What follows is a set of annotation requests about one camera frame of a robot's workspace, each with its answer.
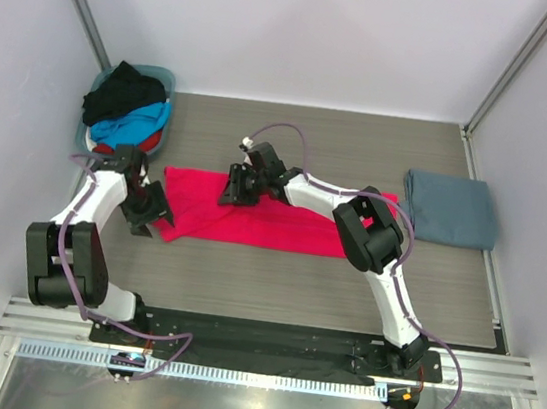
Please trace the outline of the pink red t shirt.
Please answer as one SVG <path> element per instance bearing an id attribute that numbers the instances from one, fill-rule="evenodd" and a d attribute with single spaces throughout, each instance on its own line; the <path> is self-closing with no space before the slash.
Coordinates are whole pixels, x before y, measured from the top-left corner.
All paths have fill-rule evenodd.
<path id="1" fill-rule="evenodd" d="M 345 255 L 333 221 L 304 208 L 267 195 L 253 207 L 220 206 L 225 173 L 168 166 L 164 177 L 174 224 L 162 219 L 155 227 L 165 242 L 187 237 L 339 259 Z"/>

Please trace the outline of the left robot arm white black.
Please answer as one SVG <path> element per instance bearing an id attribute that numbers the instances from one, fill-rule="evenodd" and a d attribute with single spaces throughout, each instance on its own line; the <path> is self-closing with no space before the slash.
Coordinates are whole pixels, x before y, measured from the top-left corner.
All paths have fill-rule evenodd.
<path id="1" fill-rule="evenodd" d="M 137 346 L 150 324 L 140 295 L 109 281 L 101 232 L 120 209 L 131 234 L 150 237 L 159 220 L 174 224 L 164 188 L 148 177 L 148 157 L 137 146 L 120 145 L 111 156 L 89 154 L 85 182 L 70 204 L 46 222 L 27 228 L 28 297 L 37 306 L 77 306 L 83 320 L 112 326 L 121 342 Z"/>

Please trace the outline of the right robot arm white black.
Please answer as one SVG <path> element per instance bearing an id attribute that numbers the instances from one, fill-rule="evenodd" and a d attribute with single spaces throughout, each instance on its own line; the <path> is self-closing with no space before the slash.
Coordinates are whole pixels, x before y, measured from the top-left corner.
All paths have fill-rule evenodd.
<path id="1" fill-rule="evenodd" d="M 333 221 L 348 262 L 366 278 L 379 309 L 386 369 L 399 378 L 421 367 L 428 339 L 411 304 L 402 270 L 404 235 L 374 187 L 339 188 L 284 165 L 268 142 L 244 138 L 245 157 L 230 166 L 220 206 L 254 206 L 269 196 Z"/>

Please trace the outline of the grey blue t shirt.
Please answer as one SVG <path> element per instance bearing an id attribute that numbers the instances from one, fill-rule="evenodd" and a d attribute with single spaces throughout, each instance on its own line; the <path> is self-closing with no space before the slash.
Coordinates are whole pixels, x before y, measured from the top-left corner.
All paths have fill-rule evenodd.
<path id="1" fill-rule="evenodd" d="M 404 176 L 401 208 L 418 240 L 490 251 L 499 235 L 488 184 L 410 169 Z"/>

